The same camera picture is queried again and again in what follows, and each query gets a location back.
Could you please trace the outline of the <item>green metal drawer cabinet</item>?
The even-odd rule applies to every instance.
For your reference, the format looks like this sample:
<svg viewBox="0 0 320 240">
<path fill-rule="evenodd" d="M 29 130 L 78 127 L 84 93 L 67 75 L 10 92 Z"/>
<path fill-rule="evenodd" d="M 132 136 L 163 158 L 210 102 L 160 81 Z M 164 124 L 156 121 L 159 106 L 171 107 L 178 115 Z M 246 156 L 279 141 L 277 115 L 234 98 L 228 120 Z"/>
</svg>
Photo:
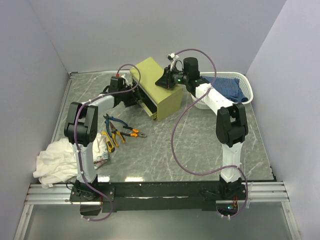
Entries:
<svg viewBox="0 0 320 240">
<path fill-rule="evenodd" d="M 179 86 L 165 89 L 156 85 L 156 81 L 164 73 L 164 68 L 152 57 L 138 63 L 136 67 L 131 67 L 129 72 L 134 81 L 140 81 L 139 103 L 151 118 L 160 122 L 180 110 L 183 89 Z"/>
</svg>

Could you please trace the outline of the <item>blue handled pliers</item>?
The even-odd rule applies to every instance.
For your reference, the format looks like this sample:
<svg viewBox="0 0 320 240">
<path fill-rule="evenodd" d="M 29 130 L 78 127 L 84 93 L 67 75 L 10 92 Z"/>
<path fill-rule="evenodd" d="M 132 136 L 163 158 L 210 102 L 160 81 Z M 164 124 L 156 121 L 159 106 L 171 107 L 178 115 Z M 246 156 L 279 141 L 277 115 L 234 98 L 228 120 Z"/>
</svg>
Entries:
<svg viewBox="0 0 320 240">
<path fill-rule="evenodd" d="M 124 122 L 123 120 L 121 119 L 118 119 L 118 118 L 115 118 L 113 116 L 109 116 L 108 114 L 104 115 L 103 118 L 105 119 L 105 126 L 106 126 L 106 132 L 108 133 L 108 135 L 110 137 L 112 137 L 112 132 L 111 132 L 111 125 L 114 123 L 114 122 L 117 122 L 117 123 L 120 123 L 122 124 L 123 126 L 127 127 L 128 124 L 126 122 Z"/>
</svg>

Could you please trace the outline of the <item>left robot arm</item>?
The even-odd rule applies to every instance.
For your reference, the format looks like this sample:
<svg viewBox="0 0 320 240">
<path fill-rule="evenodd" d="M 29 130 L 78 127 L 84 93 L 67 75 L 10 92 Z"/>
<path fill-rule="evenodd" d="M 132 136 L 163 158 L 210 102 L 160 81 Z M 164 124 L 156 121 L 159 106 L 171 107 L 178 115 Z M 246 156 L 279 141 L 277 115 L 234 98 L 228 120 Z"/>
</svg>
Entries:
<svg viewBox="0 0 320 240">
<path fill-rule="evenodd" d="M 98 117 L 101 113 L 127 102 L 127 95 L 138 88 L 140 82 L 126 84 L 124 78 L 113 76 L 107 90 L 84 102 L 72 102 L 64 125 L 64 135 L 75 152 L 77 176 L 75 192 L 88 201 L 105 198 L 99 189 L 98 175 L 94 167 L 93 142 L 98 133 Z"/>
</svg>

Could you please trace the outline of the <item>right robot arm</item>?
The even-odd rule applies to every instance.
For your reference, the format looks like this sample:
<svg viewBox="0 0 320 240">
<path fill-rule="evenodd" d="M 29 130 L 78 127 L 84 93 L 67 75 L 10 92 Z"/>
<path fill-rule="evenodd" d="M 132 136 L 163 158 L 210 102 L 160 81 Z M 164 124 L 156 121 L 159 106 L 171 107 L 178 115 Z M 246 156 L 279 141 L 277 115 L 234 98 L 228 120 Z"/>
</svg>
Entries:
<svg viewBox="0 0 320 240">
<path fill-rule="evenodd" d="M 185 58 L 182 70 L 176 67 L 179 58 L 176 54 L 171 53 L 167 58 L 170 65 L 164 68 L 155 85 L 164 89 L 184 85 L 196 102 L 202 101 L 216 114 L 215 133 L 222 146 L 217 194 L 223 199 L 231 199 L 244 191 L 239 167 L 243 143 L 249 132 L 245 106 L 224 97 L 213 87 L 213 81 L 202 77 L 197 58 Z"/>
</svg>

